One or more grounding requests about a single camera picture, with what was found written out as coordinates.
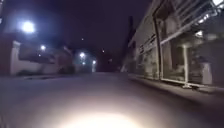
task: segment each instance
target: wall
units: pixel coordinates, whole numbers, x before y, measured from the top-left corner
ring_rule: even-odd
[[[0,39],[0,75],[10,74],[10,58],[12,50],[12,41],[10,38]]]
[[[58,68],[55,64],[41,64],[19,60],[18,58],[19,49],[20,49],[20,43],[14,41],[11,54],[11,69],[10,69],[11,75],[16,75],[22,70],[27,70],[31,72],[40,72],[43,74],[57,73]]]

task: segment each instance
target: street light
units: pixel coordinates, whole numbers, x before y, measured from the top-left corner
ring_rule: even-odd
[[[96,65],[96,60],[93,60],[93,65]]]
[[[41,46],[40,46],[40,50],[41,50],[41,51],[45,51],[45,50],[46,50],[46,46],[41,45]]]
[[[85,59],[86,54],[85,54],[84,52],[81,52],[81,53],[79,54],[79,56],[80,56],[81,59]]]
[[[32,34],[34,33],[35,30],[35,25],[30,22],[30,21],[26,21],[22,24],[21,29],[23,32],[27,33],[27,34]]]

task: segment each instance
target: asphalt road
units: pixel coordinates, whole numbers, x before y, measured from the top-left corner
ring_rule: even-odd
[[[0,85],[0,123],[7,128],[223,128],[216,114],[120,74],[2,79]]]

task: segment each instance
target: curb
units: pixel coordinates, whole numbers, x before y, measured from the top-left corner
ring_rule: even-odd
[[[173,95],[179,96],[181,98],[184,98],[193,102],[206,104],[206,105],[214,103],[214,97],[210,93],[201,93],[199,91],[192,90],[192,89],[183,89],[178,86],[173,86],[173,85],[169,85],[169,84],[157,82],[157,81],[155,82],[153,80],[145,79],[139,76],[134,76],[134,75],[128,75],[128,76],[132,80],[136,80],[147,86],[150,86],[162,91],[166,91],[168,93],[171,93]]]

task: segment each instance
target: street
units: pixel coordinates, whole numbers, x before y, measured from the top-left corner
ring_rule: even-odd
[[[75,124],[79,118],[93,115],[103,116],[99,119],[122,117],[131,120],[133,128],[223,127],[221,115],[211,111],[196,102],[131,81],[123,74],[12,78],[2,79],[0,85],[0,123],[6,128],[76,128],[83,126]],[[109,123],[111,128],[122,122]]]

